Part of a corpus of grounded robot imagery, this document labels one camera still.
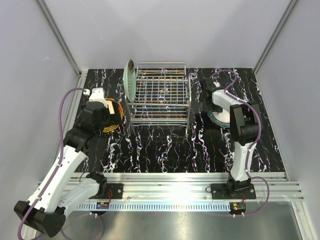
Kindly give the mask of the light green flower plate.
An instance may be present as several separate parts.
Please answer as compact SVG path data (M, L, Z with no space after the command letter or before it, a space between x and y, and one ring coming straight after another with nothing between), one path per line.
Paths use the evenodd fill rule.
M137 90L137 76L136 69L133 60L130 58L127 61L123 71L123 84L125 96L130 103L135 101L136 90Z

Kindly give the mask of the white plate teal rim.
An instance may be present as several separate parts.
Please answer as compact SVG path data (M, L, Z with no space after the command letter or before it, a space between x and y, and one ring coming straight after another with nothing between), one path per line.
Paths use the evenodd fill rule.
M207 112L209 119L222 128L230 127L230 114L223 110L222 112Z

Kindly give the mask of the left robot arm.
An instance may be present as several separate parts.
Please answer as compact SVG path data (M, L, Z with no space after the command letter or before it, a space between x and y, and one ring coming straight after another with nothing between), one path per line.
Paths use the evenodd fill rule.
M60 154L28 200L19 200L14 212L20 218L18 239L22 227L28 226L50 238L63 228L66 218L91 197L101 199L109 194L107 178L103 173L90 172L70 192L63 194L67 183L78 165L98 141L104 129L122 123L119 104L92 101L84 104L79 118L65 134Z

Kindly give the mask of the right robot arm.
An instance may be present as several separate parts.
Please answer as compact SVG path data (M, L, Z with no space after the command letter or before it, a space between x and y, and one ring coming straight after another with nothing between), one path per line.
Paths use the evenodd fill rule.
M229 129L234 141L234 159L228 180L220 186L220 193L213 193L212 197L253 200L256 192L248 173L263 129L259 104L232 95L212 79L204 79L200 85L202 112L209 114L216 125Z

